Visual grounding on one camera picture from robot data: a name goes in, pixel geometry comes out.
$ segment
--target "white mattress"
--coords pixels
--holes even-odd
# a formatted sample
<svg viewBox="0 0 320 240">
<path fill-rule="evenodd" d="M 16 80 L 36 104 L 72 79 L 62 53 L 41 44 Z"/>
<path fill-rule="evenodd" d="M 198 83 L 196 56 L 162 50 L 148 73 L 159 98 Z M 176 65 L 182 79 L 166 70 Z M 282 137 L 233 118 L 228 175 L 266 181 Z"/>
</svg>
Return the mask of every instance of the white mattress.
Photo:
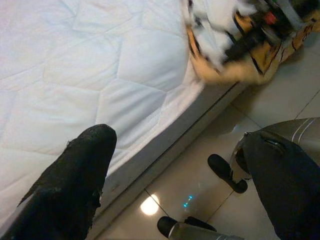
<svg viewBox="0 0 320 240">
<path fill-rule="evenodd" d="M 203 84 L 177 0 L 0 1 L 0 225 L 67 142 L 118 136 L 109 175 L 175 121 Z"/>
</svg>

